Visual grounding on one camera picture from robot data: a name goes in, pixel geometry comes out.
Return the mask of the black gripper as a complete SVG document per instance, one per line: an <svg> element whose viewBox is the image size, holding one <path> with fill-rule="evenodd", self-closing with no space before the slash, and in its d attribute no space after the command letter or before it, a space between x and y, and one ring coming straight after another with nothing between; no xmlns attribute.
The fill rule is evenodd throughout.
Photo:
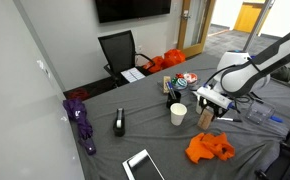
<svg viewBox="0 0 290 180"><path fill-rule="evenodd" d="M227 109L224 109L220 107L219 105L207 100L206 98L200 96L200 111L201 112L203 109L208 109L213 112L213 119L212 121L216 120L218 117L222 117L226 112Z"/></svg>

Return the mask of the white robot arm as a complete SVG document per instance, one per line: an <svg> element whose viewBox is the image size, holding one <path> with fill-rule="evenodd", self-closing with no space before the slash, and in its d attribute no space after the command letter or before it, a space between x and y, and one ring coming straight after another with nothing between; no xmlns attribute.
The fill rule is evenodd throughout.
<svg viewBox="0 0 290 180"><path fill-rule="evenodd" d="M236 98L267 85L270 74L288 63L290 32L254 57L246 51L226 51L217 71L197 89L201 108L212 107L216 117L237 110Z"/></svg>

